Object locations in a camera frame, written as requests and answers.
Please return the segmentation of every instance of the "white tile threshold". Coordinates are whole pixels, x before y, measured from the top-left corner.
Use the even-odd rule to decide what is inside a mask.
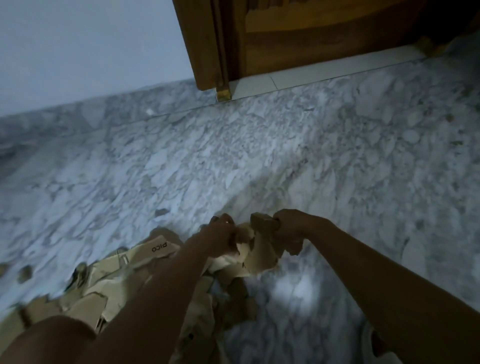
[[[232,100],[425,58],[413,45],[259,74],[230,82]]]

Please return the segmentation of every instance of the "person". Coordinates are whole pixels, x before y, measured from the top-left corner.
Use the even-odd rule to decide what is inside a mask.
[[[310,240],[364,312],[374,328],[367,325],[363,333],[365,359],[456,364],[479,360],[477,311],[325,218],[289,209],[274,218],[280,222],[275,238]],[[51,317],[14,340],[0,364],[167,363],[207,258],[235,252],[235,239],[243,239],[239,234],[229,215],[212,218],[97,337],[79,321]]]

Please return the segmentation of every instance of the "door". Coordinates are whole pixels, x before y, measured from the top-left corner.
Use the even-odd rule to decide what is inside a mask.
[[[415,42],[427,0],[220,1],[230,80]]]

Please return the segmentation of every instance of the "person's left hand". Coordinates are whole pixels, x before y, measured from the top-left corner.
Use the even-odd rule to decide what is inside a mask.
[[[237,243],[248,242],[246,233],[239,229],[228,214],[213,216],[208,225],[194,235],[211,258],[225,254],[238,254]]]

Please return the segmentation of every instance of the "person's left arm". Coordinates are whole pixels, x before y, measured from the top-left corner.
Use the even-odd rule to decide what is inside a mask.
[[[236,251],[230,216],[213,218],[132,298],[77,364],[168,363],[208,257]]]

